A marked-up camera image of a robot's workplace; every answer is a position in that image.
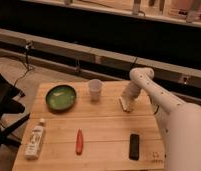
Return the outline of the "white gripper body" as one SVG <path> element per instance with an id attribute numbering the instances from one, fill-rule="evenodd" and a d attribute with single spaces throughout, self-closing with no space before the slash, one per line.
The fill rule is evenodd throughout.
<path id="1" fill-rule="evenodd" d="M 139 96 L 140 91 L 141 88 L 136 83 L 130 81 L 125 87 L 120 97 L 131 99 L 134 105 L 135 99 Z"/>

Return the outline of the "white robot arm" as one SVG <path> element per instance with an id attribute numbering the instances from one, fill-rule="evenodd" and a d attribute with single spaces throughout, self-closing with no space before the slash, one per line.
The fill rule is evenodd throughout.
<path id="1" fill-rule="evenodd" d="M 188 103 L 153 81 L 152 68 L 134 68 L 119 98 L 125 112 L 144 90 L 167 114 L 165 171 L 201 171 L 201 106 Z"/>

